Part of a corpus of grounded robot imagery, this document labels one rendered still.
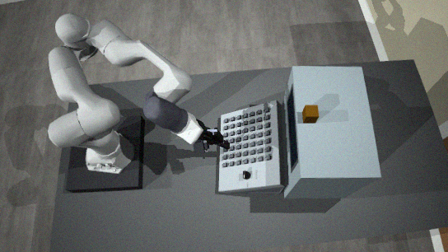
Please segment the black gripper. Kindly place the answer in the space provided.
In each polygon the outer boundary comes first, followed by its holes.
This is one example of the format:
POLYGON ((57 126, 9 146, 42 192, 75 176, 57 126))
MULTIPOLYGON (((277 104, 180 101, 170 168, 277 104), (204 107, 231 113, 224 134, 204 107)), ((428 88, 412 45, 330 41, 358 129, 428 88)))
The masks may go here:
POLYGON ((217 128, 210 129, 205 127, 204 123, 198 119, 196 119, 200 127, 203 129, 202 134, 198 139, 203 137, 203 140, 207 140, 209 145, 218 145, 225 149, 230 149, 230 143, 225 141, 223 135, 217 130, 217 128), (218 141, 219 140, 219 141, 218 141))

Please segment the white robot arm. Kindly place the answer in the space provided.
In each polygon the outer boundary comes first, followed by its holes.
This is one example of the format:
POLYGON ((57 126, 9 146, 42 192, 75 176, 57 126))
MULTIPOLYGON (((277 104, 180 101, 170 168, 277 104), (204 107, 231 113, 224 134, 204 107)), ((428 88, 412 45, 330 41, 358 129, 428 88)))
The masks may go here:
POLYGON ((164 76, 145 96, 144 115, 194 145, 194 155, 208 152, 207 140, 198 139, 203 129, 195 116, 175 105, 192 88, 191 76, 186 71, 146 42, 132 41, 111 21, 91 24, 68 13, 56 21, 55 30, 64 46, 49 52, 54 87, 61 100, 78 103, 79 108, 49 124, 49 139, 53 144, 87 148, 86 165, 93 171, 119 174, 134 157, 131 142, 112 129, 120 121, 119 107, 89 87, 80 64, 99 50, 119 67, 148 59, 162 70, 164 76))

